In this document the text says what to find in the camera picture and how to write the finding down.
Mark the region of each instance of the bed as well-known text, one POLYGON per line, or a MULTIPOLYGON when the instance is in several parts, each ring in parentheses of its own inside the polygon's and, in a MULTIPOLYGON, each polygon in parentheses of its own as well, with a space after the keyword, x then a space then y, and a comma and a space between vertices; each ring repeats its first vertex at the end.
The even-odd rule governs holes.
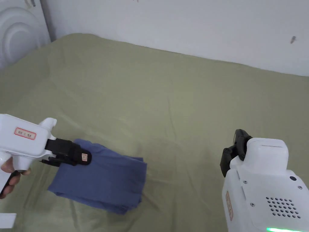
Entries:
POLYGON ((0 72, 0 111, 53 135, 144 157, 139 207, 124 216, 48 192, 57 168, 39 162, 0 201, 13 231, 227 231, 222 150, 235 129, 282 139, 309 184, 309 78, 72 34, 0 72))

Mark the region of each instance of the blue cloth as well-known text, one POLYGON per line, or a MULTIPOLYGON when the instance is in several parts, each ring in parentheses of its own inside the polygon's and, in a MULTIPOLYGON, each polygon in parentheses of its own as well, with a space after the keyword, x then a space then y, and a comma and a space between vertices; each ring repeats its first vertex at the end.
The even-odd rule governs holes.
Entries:
POLYGON ((100 144, 76 139, 92 154, 89 165, 61 164, 48 190, 57 196, 125 214, 141 202, 147 164, 143 158, 122 156, 100 144))

